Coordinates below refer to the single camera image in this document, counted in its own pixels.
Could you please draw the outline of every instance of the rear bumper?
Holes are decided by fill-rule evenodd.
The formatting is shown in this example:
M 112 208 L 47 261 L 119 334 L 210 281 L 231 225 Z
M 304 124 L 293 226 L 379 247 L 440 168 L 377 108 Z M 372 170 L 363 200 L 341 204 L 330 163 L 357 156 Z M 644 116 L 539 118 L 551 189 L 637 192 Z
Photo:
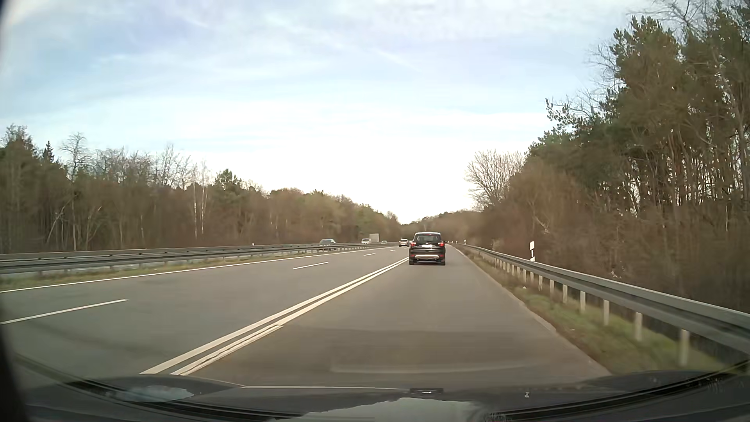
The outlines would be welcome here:
M 409 261 L 445 261 L 445 250 L 410 249 Z

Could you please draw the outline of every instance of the sky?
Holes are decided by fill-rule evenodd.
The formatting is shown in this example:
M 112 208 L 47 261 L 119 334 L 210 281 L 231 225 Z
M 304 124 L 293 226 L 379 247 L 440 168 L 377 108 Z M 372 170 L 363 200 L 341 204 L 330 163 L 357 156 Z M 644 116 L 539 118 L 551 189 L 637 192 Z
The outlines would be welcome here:
M 401 222 L 472 206 L 475 151 L 524 151 L 546 98 L 646 0 L 19 0 L 0 125 L 38 146 L 173 144 L 266 191 L 345 194 Z

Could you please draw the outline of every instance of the solid white line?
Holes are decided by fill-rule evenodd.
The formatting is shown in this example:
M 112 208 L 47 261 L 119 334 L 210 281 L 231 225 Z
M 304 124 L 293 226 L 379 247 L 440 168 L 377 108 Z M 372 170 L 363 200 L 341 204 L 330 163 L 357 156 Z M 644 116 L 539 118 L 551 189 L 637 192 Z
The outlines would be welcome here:
M 81 309 L 94 308 L 96 306 L 104 306 L 104 305 L 110 305 L 112 303 L 120 303 L 120 302 L 126 302 L 126 301 L 128 301 L 128 300 L 127 299 L 120 299 L 120 300 L 112 300 L 110 302 L 95 303 L 93 305 L 78 306 L 77 308 L 63 309 L 61 311 L 48 312 L 46 314 L 39 314 L 39 315 L 30 316 L 30 317 L 23 317 L 23 318 L 11 319 L 9 321 L 0 322 L 0 324 L 12 324 L 14 322 L 28 321 L 30 319 L 42 318 L 42 317 L 46 317 L 46 316 L 50 316 L 50 315 L 57 315 L 57 314 L 65 313 L 65 312 L 78 311 L 78 310 L 81 310 Z
M 180 369 L 177 369 L 175 372 L 172 372 L 171 375 L 190 375 L 193 372 L 196 372 L 198 369 L 203 368 L 204 366 L 208 366 L 210 363 L 214 363 L 215 361 L 221 359 L 224 356 L 227 356 L 228 354 L 237 351 L 246 345 L 249 345 L 250 343 L 261 339 L 270 333 L 273 333 L 274 331 L 281 328 L 280 325 L 269 325 L 267 327 L 264 327 L 260 331 L 256 331 L 254 333 L 248 334 L 245 337 L 242 337 L 239 340 L 236 340 L 234 342 L 231 342 L 230 344 L 214 351 L 211 354 L 207 354 L 204 357 L 201 357 L 199 360 L 194 361 L 193 363 L 190 363 L 188 365 L 183 366 Z
M 183 353 L 183 354 L 181 354 L 181 355 L 179 355 L 177 357 L 173 357 L 172 359 L 169 359 L 166 362 L 159 363 L 157 366 L 153 366 L 152 368 L 148 368 L 147 370 L 145 370 L 145 371 L 143 371 L 141 373 L 142 374 L 155 374 L 155 373 L 159 373 L 161 371 L 164 371 L 165 369 L 169 369 L 172 366 L 175 366 L 175 365 L 177 365 L 179 363 L 185 362 L 188 359 L 191 359 L 192 357 L 196 357 L 197 355 L 203 353 L 204 351 L 210 350 L 210 349 L 212 349 L 212 348 L 214 348 L 214 347 L 216 347 L 216 346 L 218 346 L 218 345 L 220 345 L 220 344 L 222 344 L 224 342 L 227 342 L 227 341 L 229 341 L 231 339 L 234 339 L 237 336 L 241 336 L 242 334 L 245 334 L 248 331 L 255 330 L 256 328 L 258 328 L 258 327 L 260 327 L 260 326 L 262 326 L 264 324 L 267 324 L 267 323 L 275 320 L 276 318 L 280 318 L 280 317 L 282 317 L 282 316 L 284 316 L 284 315 L 286 315 L 286 314 L 288 314 L 290 312 L 294 312 L 295 310 L 300 309 L 301 307 L 306 306 L 306 305 L 308 305 L 308 304 L 310 304 L 310 303 L 312 303 L 312 302 L 314 302 L 314 301 L 316 301 L 318 299 L 321 299 L 321 298 L 323 298 L 325 296 L 328 296 L 329 294 L 335 293 L 336 291 L 339 291 L 342 288 L 346 288 L 347 286 L 350 286 L 350 285 L 352 285 L 352 284 L 354 284 L 356 282 L 359 282 L 362 279 L 366 279 L 368 276 L 372 276 L 373 274 L 376 274 L 379 271 L 384 270 L 385 268 L 388 268 L 388 267 L 390 267 L 390 266 L 386 266 L 386 267 L 380 268 L 379 270 L 375 270 L 372 273 L 365 274 L 364 276 L 362 276 L 362 277 L 360 277 L 360 278 L 358 278 L 356 280 L 352 280 L 351 282 L 344 283 L 344 284 L 342 284 L 342 285 L 340 285 L 340 286 L 338 286 L 336 288 L 333 288 L 333 289 L 331 289 L 331 290 L 329 290 L 329 291 L 327 291 L 325 293 L 321 293 L 321 294 L 319 294 L 319 295 L 317 295 L 315 297 L 307 299 L 304 302 L 297 303 L 296 305 L 291 306 L 291 307 L 289 307 L 289 308 L 287 308 L 287 309 L 285 309 L 283 311 L 276 312 L 275 314 L 273 314 L 271 316 L 268 316 L 268 317 L 265 317 L 264 319 L 262 319 L 262 320 L 260 320 L 258 322 L 255 322 L 255 323 L 252 323 L 252 324 L 250 324 L 250 325 L 248 325 L 246 327 L 240 328 L 239 330 L 234 331 L 233 333 L 229 333 L 229 334 L 227 334 L 227 335 L 225 335 L 225 336 L 223 336 L 223 337 L 221 337 L 219 339 L 216 339 L 216 340 L 214 340 L 212 342 L 206 343 L 206 344 L 204 344 L 204 345 L 202 345 L 200 347 L 197 347 L 197 348 L 195 348 L 195 349 L 193 349 L 191 351 L 187 351 L 187 352 L 185 352 L 185 353 Z
M 371 279 L 374 279 L 375 277 L 379 276 L 380 274 L 385 273 L 386 271 L 392 270 L 395 267 L 397 267 L 399 264 L 402 264 L 404 261 L 406 261 L 409 258 L 401 259 L 400 261 L 397 261 L 391 265 L 388 265 L 387 267 L 381 268 L 377 271 L 376 274 L 372 274 L 369 276 L 365 276 L 365 279 L 359 279 L 358 282 L 355 284 L 352 284 L 342 290 L 339 290 L 338 292 L 326 296 L 322 298 L 321 300 L 318 300 L 317 302 L 312 303 L 311 305 L 308 305 L 307 307 L 298 310 L 297 312 L 286 316 L 285 318 L 282 318 L 279 321 L 276 321 L 275 323 L 264 327 L 263 329 L 256 331 L 255 333 L 252 333 L 240 340 L 236 340 L 232 342 L 229 345 L 226 345 L 219 350 L 214 351 L 213 353 L 206 355 L 199 360 L 190 363 L 189 365 L 183 366 L 180 369 L 177 369 L 175 372 L 172 372 L 172 375 L 190 375 L 193 372 L 196 372 L 198 369 L 205 368 L 206 366 L 216 362 L 217 360 L 220 360 L 222 357 L 227 356 L 228 354 L 232 354 L 233 352 L 245 347 L 246 345 L 249 345 L 257 340 L 262 339 L 263 337 L 269 335 L 270 333 L 273 333 L 274 331 L 278 330 L 279 328 L 282 328 L 285 324 L 289 323 L 291 320 L 298 318 L 299 316 L 317 308 L 318 306 L 328 302 L 329 300 L 333 300 L 336 297 L 339 297 L 340 295 L 356 288 L 359 285 L 363 285 L 364 283 L 370 281 Z
M 37 289 L 37 288 L 60 287 L 60 286 L 69 286 L 69 285 L 82 285 L 82 284 L 85 284 L 85 283 L 108 282 L 108 281 L 112 281 L 112 280 L 124 280 L 124 279 L 135 279 L 136 277 L 163 276 L 165 274 L 186 273 L 187 271 L 213 270 L 213 269 L 216 269 L 216 268 L 236 267 L 238 265 L 265 264 L 265 263 L 268 263 L 268 262 L 286 261 L 288 259 L 317 258 L 317 257 L 320 257 L 320 256 L 326 256 L 326 255 L 350 254 L 352 252 L 361 252 L 361 251 L 362 251 L 361 249 L 355 249 L 353 251 L 332 252 L 332 253 L 329 253 L 329 254 L 314 254 L 314 255 L 298 256 L 298 257 L 290 257 L 290 258 L 267 259 L 265 261 L 240 262 L 240 263 L 237 263 L 237 264 L 214 265 L 213 267 L 188 268 L 187 270 L 163 271 L 161 273 L 138 274 L 136 276 L 122 276 L 122 277 L 112 277 L 112 278 L 109 278 L 109 279 L 86 280 L 84 282 L 71 282 L 71 283 L 60 283 L 60 284 L 57 284 L 57 285 L 44 285 L 44 286 L 15 288 L 13 290 L 3 290 L 3 291 L 0 291 L 0 294 L 1 293 L 11 293 L 11 292 L 14 292 L 14 291 L 34 290 L 34 289 Z

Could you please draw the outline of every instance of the black suv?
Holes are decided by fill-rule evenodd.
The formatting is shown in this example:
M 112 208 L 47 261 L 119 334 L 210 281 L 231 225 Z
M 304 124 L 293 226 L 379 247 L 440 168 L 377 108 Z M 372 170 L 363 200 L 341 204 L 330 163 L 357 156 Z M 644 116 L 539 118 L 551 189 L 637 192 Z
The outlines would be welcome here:
M 409 243 L 409 265 L 419 261 L 446 264 L 446 243 L 436 231 L 420 231 L 414 234 L 414 240 Z

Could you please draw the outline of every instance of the highway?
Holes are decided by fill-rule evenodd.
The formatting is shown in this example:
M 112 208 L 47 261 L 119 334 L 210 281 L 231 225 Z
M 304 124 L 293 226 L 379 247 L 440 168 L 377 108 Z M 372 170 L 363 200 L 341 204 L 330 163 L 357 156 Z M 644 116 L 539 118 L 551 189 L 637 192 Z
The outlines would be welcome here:
M 1 328 L 15 352 L 92 378 L 451 389 L 607 375 L 457 249 L 447 258 L 410 266 L 385 247 L 9 291 Z

